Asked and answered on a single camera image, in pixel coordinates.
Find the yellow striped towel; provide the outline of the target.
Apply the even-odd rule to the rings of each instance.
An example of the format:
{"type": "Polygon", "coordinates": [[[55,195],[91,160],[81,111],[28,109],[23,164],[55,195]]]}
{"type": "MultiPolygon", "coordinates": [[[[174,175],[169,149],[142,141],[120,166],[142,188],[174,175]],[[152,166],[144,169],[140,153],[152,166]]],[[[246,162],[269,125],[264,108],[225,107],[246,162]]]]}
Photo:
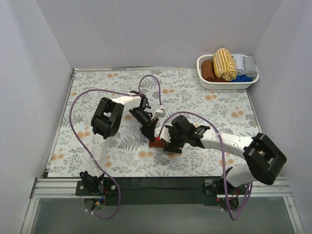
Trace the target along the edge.
{"type": "Polygon", "coordinates": [[[218,78],[225,81],[236,79],[237,71],[235,63],[229,50],[225,48],[218,49],[213,55],[214,72],[218,78]]]}

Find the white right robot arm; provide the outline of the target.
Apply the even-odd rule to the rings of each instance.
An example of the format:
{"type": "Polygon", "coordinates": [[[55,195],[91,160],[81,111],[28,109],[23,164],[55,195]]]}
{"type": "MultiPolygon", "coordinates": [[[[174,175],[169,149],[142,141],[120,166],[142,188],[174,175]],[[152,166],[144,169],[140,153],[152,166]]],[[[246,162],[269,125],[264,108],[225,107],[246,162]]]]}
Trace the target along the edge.
{"type": "Polygon", "coordinates": [[[287,162],[286,156],[266,134],[236,136],[221,133],[212,125],[196,127],[182,115],[174,118],[170,125],[157,128],[155,133],[165,141],[165,151],[180,154],[184,145],[189,144],[244,159],[245,164],[227,168],[221,177],[220,187],[227,194],[250,182],[272,185],[287,162]]]}

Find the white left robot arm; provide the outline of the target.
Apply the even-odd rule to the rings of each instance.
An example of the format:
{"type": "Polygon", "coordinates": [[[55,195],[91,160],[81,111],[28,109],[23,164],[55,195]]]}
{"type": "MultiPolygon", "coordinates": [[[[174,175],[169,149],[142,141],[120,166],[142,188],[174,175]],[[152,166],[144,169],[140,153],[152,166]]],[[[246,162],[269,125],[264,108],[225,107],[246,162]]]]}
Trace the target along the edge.
{"type": "Polygon", "coordinates": [[[158,117],[146,112],[150,109],[148,98],[144,94],[131,91],[127,96],[109,99],[103,97],[92,117],[93,145],[90,166],[81,172],[83,186],[93,195],[103,191],[102,171],[111,138],[118,133],[123,114],[129,112],[140,124],[140,132],[151,142],[155,142],[155,129],[158,117]]]}

